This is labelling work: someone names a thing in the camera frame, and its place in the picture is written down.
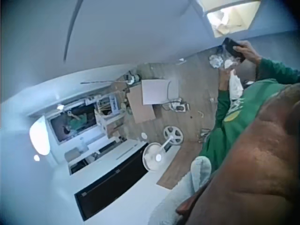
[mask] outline paper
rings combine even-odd
[[[142,80],[143,105],[160,105],[179,98],[178,81]]]

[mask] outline ceiling light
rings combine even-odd
[[[38,155],[35,155],[34,157],[33,157],[33,159],[35,160],[35,161],[39,161],[39,156]]]
[[[63,109],[64,109],[64,107],[65,107],[65,106],[64,106],[64,105],[62,105],[62,104],[58,104],[58,105],[57,105],[57,109],[58,109],[58,110],[63,110]]]

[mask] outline white fan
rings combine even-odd
[[[174,137],[170,136],[169,139],[163,145],[157,142],[153,142],[146,147],[142,155],[142,163],[144,164],[146,170],[154,172],[160,168],[160,166],[164,163],[164,147],[172,139],[174,139]]]

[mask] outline plastic bag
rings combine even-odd
[[[233,69],[230,71],[230,78],[229,78],[229,96],[230,100],[234,101],[239,99],[243,94],[243,86],[240,82],[239,77],[235,74],[235,70]]]

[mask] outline window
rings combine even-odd
[[[197,0],[207,16],[214,36],[249,29],[260,6],[259,0]]]

